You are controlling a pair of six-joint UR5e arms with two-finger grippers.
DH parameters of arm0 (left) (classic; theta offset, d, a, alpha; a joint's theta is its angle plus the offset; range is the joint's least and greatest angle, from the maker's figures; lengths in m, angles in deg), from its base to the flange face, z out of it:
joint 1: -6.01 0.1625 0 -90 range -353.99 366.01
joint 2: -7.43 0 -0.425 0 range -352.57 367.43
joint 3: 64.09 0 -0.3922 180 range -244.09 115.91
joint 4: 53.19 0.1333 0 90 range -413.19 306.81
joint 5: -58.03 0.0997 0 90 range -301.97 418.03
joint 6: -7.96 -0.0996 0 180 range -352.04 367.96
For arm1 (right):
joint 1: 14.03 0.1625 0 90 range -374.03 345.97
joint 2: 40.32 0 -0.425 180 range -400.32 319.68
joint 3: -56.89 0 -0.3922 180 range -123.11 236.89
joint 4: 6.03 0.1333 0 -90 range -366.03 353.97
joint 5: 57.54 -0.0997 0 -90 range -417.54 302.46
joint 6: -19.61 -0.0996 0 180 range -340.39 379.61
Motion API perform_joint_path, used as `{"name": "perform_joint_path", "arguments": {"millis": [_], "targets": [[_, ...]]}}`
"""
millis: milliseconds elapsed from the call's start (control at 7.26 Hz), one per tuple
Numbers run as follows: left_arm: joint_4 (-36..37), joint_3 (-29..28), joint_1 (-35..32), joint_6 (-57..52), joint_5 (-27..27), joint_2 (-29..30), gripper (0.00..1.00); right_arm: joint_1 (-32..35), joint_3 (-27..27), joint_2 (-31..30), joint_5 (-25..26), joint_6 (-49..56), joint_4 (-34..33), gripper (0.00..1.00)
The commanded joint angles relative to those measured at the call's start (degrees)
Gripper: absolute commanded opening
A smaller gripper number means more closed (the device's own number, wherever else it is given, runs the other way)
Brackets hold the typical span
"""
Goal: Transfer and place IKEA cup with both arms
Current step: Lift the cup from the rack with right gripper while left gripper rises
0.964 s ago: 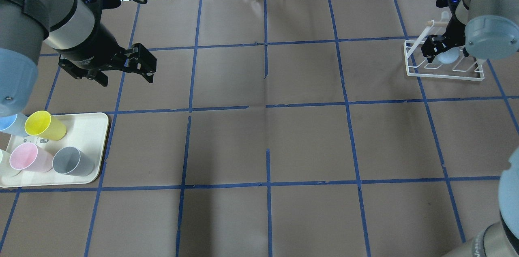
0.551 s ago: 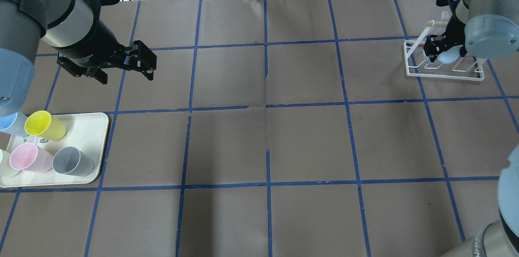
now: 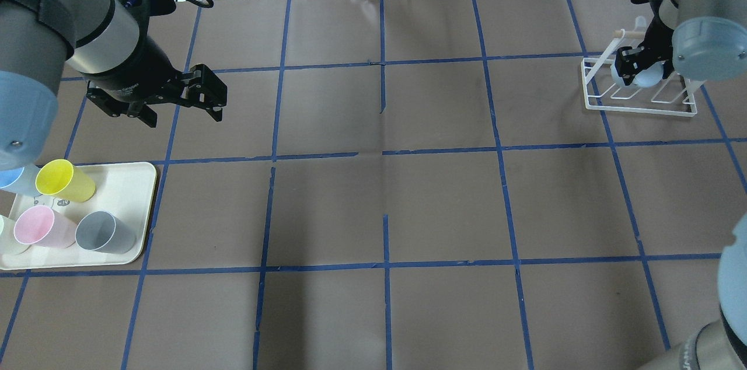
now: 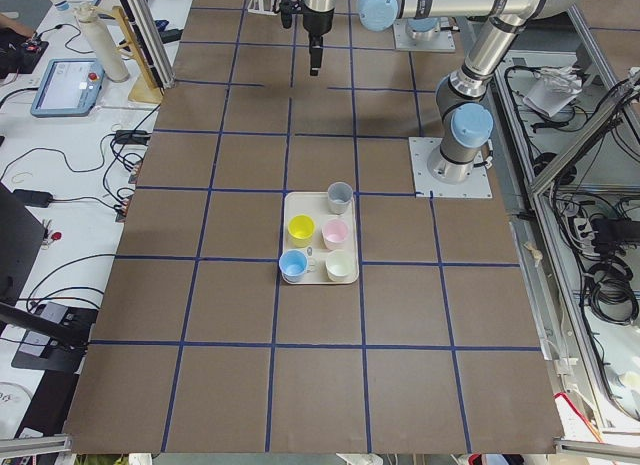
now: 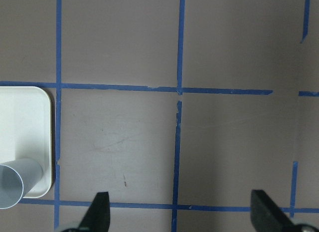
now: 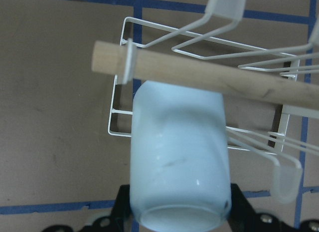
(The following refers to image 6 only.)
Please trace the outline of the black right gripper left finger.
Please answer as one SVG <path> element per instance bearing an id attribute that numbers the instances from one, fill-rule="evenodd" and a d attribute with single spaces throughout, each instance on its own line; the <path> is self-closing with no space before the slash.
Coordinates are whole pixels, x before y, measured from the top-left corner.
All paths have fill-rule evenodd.
<path id="1" fill-rule="evenodd" d="M 130 207 L 130 185 L 121 185 L 111 213 L 93 220 L 80 232 L 131 232 L 133 220 Z"/>

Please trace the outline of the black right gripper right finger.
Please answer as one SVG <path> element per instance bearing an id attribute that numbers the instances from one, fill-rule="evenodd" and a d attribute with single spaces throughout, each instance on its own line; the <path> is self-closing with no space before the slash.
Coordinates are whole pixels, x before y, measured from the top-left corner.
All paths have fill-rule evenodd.
<path id="1" fill-rule="evenodd" d="M 257 213 L 237 184 L 231 183 L 232 207 L 227 219 L 232 232 L 282 232 L 281 222 L 269 213 Z"/>

